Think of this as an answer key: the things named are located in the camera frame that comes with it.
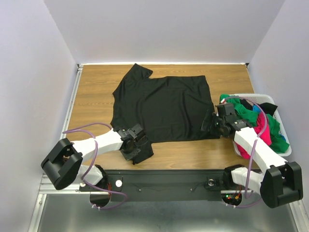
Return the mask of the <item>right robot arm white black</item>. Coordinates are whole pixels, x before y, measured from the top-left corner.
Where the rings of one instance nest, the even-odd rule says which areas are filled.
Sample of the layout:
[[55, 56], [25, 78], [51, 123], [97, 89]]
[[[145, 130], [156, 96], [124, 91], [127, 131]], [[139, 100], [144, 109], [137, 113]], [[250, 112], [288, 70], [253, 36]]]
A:
[[257, 173], [242, 165], [225, 168], [222, 177], [225, 188], [244, 186], [246, 191], [259, 194], [270, 208], [301, 200], [303, 185], [300, 165], [297, 162], [288, 162], [261, 139], [268, 124], [266, 114], [261, 112], [264, 118], [263, 129], [256, 133], [247, 120], [238, 118], [232, 103], [222, 100], [217, 105], [217, 110], [217, 113], [206, 113], [201, 130], [231, 138], [244, 148], [250, 155], [250, 162], [255, 161], [260, 169]]

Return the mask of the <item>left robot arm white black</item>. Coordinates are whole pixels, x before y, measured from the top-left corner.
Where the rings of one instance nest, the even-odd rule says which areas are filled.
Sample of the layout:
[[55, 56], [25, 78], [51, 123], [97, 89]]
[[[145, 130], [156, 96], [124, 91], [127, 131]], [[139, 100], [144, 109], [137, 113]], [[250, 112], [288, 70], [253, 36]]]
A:
[[41, 168], [57, 190], [62, 190], [74, 181], [90, 183], [96, 190], [107, 186], [103, 171], [94, 165], [98, 155], [120, 151], [126, 160], [140, 152], [139, 142], [146, 137], [144, 129], [137, 124], [130, 129], [110, 129], [107, 133], [94, 136], [79, 127], [65, 133], [85, 132], [90, 138], [71, 142], [59, 140], [41, 162]]

